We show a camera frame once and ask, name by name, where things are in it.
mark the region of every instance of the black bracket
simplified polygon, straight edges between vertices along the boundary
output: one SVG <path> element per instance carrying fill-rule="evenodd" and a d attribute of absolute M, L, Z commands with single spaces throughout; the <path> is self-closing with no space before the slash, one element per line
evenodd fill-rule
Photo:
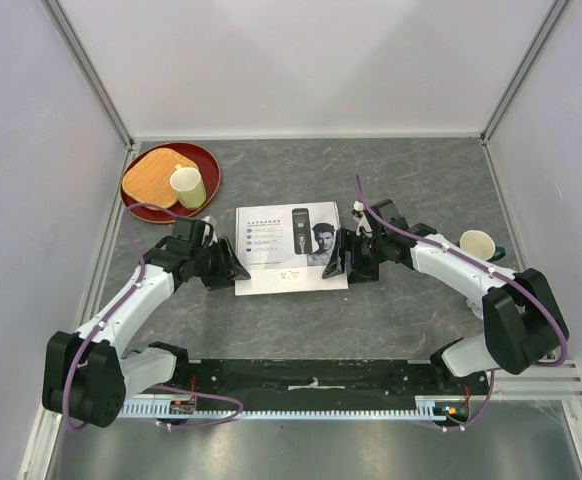
<path fill-rule="evenodd" d="M 77 333 L 57 332 L 47 343 L 42 406 L 62 412 L 62 395 L 69 367 L 83 340 Z M 120 360 L 109 342 L 91 343 L 80 359 L 69 397 L 69 415 L 106 427 L 124 404 L 126 387 Z"/>
<path fill-rule="evenodd" d="M 546 277 L 533 268 L 515 275 L 555 318 L 565 338 L 564 322 Z M 556 349 L 560 342 L 544 315 L 510 285 L 492 288 L 482 298 L 484 336 L 493 359 L 507 372 L 518 375 Z"/>

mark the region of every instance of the product box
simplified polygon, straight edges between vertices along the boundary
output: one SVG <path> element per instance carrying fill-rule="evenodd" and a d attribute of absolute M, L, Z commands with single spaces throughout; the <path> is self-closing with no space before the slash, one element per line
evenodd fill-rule
<path fill-rule="evenodd" d="M 339 228 L 335 202 L 238 208 L 236 254 L 251 280 L 235 294 L 348 288 L 346 275 L 322 279 Z"/>

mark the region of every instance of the red tray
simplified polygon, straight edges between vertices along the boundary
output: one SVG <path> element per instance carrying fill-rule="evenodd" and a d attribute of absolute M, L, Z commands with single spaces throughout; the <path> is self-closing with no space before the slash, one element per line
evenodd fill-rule
<path fill-rule="evenodd" d="M 194 215 L 197 215 L 202 210 L 204 210 L 206 206 L 209 205 L 209 203 L 211 203 L 211 200 L 213 200 L 213 197 L 215 197 L 215 194 L 220 188 L 221 174 L 218 161 L 213 155 L 211 155 L 210 152 L 197 145 L 193 145 L 191 143 L 165 143 L 164 145 L 158 145 L 157 147 L 144 152 L 142 155 L 136 158 L 131 163 L 131 165 L 129 165 L 124 173 L 126 174 L 130 168 L 133 168 L 133 166 L 142 160 L 145 155 L 147 155 L 149 152 L 152 152 L 156 148 L 170 148 L 171 150 L 175 150 L 179 154 L 193 160 L 198 165 L 198 169 L 202 175 L 202 181 L 204 182 L 204 189 L 207 192 L 206 202 L 204 202 L 204 204 L 197 210 L 189 210 L 184 208 L 179 202 L 176 202 L 175 205 L 169 208 L 169 210 L 171 210 L 173 213 L 177 213 L 183 217 L 193 217 Z M 136 200 L 131 198 L 124 192 L 124 190 L 122 190 L 122 186 L 120 186 L 120 197 L 122 197 L 122 203 L 124 203 L 124 205 L 127 207 L 137 203 Z M 144 220 L 145 222 L 150 223 L 175 222 L 175 218 L 173 218 L 171 215 L 161 212 L 160 210 L 151 210 L 146 207 L 134 208 L 131 210 L 131 214 L 140 218 L 141 220 Z"/>

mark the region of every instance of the ceramic cup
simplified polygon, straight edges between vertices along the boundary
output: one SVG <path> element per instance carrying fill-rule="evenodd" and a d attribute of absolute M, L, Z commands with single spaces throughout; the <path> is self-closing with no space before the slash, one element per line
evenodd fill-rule
<path fill-rule="evenodd" d="M 176 170 L 171 175 L 169 182 L 175 191 L 178 202 L 189 210 L 200 208 L 207 199 L 202 175 L 195 168 L 182 167 L 181 165 L 176 165 L 175 168 Z"/>

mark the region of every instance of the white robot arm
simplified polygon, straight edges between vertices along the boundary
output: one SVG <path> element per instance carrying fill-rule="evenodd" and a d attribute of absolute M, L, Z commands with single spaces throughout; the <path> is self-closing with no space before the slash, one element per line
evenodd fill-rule
<path fill-rule="evenodd" d="M 371 208 L 375 215 L 369 214 L 359 202 L 354 204 L 352 213 L 358 219 L 358 227 L 355 231 L 340 229 L 323 278 L 347 273 L 349 283 L 377 281 L 380 264 L 392 261 L 430 275 L 464 295 L 473 313 L 484 320 L 484 334 L 460 339 L 431 356 L 431 361 L 449 379 L 495 368 L 517 375 L 559 346 L 553 327 L 507 279 L 531 292 L 568 339 L 569 332 L 551 288 L 537 270 L 530 268 L 517 273 L 499 267 L 461 251 L 427 225 L 409 227 L 391 200 Z M 385 228 L 375 217 L 413 238 Z M 448 253 L 451 249 L 459 251 L 465 260 Z"/>
<path fill-rule="evenodd" d="M 144 261 L 145 265 L 136 268 L 122 290 L 93 319 L 73 334 L 57 332 L 51 337 L 42 392 L 45 408 L 62 411 L 72 362 L 94 329 L 99 329 L 74 372 L 69 386 L 69 413 L 84 422 L 109 425 L 126 398 L 153 385 L 177 380 L 178 363 L 188 362 L 186 350 L 161 342 L 150 344 L 138 355 L 122 357 L 133 335 L 158 305 L 192 277 L 200 277 L 209 290 L 231 287 L 235 280 L 250 278 L 229 241 L 224 237 L 218 240 L 206 220 L 179 217 L 172 234 L 150 249 Z"/>

